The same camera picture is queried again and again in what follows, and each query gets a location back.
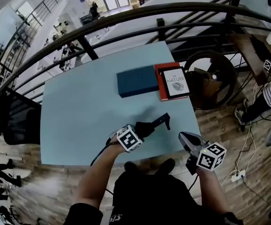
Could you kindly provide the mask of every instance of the red book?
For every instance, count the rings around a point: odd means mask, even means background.
[[[154,70],[156,73],[156,77],[158,80],[158,87],[159,87],[159,97],[160,100],[163,101],[168,101],[168,100],[175,100],[175,99],[181,99],[181,98],[186,98],[187,96],[184,97],[178,97],[178,98],[173,98],[173,99],[168,99],[163,76],[158,72],[160,68],[171,68],[171,67],[180,67],[180,64],[178,62],[169,62],[169,63],[162,63],[162,64],[156,64],[154,65]]]

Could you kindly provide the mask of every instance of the light blue tabletop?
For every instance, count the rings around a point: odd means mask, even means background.
[[[118,72],[174,62],[165,42],[143,45],[88,62],[45,83],[41,115],[43,164],[89,165],[109,135],[126,124],[152,122],[164,113],[171,117],[131,153],[116,163],[134,161],[183,149],[178,133],[200,134],[189,98],[161,102],[159,92],[121,98]]]

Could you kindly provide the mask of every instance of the desk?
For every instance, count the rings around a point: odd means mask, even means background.
[[[267,82],[268,73],[264,70],[264,62],[259,59],[257,56],[252,43],[250,41],[251,34],[231,34],[228,35],[228,39],[234,43],[247,65],[250,66],[252,75],[254,76],[257,85],[261,86]],[[255,35],[257,39],[262,41],[271,53],[271,45],[266,42],[266,36]]]
[[[127,123],[152,122],[164,113],[171,117],[145,143],[116,163],[183,150],[180,131],[200,134],[189,98],[161,102],[159,92],[121,98],[118,72],[173,62],[165,42],[116,52],[51,78],[45,83],[41,112],[41,160],[52,165],[89,165],[108,136]]]

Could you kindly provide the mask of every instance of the black shirt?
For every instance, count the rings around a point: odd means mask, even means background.
[[[185,184],[173,176],[123,173],[115,183],[110,225],[241,225],[233,213],[219,215],[199,206]],[[71,206],[65,225],[99,225],[103,214],[88,204]]]

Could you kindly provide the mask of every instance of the wooden floor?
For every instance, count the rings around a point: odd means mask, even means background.
[[[247,76],[240,75],[240,80]],[[252,80],[245,88],[245,95],[252,100],[252,89],[255,81]],[[234,106],[223,107],[212,111],[196,111],[197,120],[202,135],[211,142],[217,141],[227,148],[227,155],[223,164],[216,170],[220,182],[234,170],[235,160],[247,136],[248,129],[241,132],[233,117]],[[232,183],[227,179],[222,188],[231,204],[232,210],[246,225],[266,225],[271,223],[268,213],[271,210],[271,147],[264,145],[271,121],[261,121],[253,125],[252,132],[257,146],[255,156],[250,162],[246,184],[267,200],[270,205],[248,190],[239,180]],[[244,152],[238,164],[240,170],[246,169],[248,160],[254,153],[252,144],[249,152]],[[41,218],[40,224],[63,224],[72,202],[72,194],[80,177],[87,167],[76,166],[48,166],[40,162],[40,146],[17,145],[8,146],[0,138],[0,154],[22,157],[23,161],[15,164],[24,169],[30,169],[32,174],[23,179],[23,187],[10,189],[11,203],[24,223],[35,224]],[[184,151],[160,156],[139,162],[143,169],[155,170],[168,157],[176,160],[176,167],[172,172],[176,178],[185,182],[189,187],[195,176],[191,176],[185,167],[188,154]],[[108,188],[113,189],[114,182],[123,172],[122,166],[113,168]],[[200,202],[199,181],[191,190],[192,196]],[[105,194],[101,207],[111,205],[112,196]]]

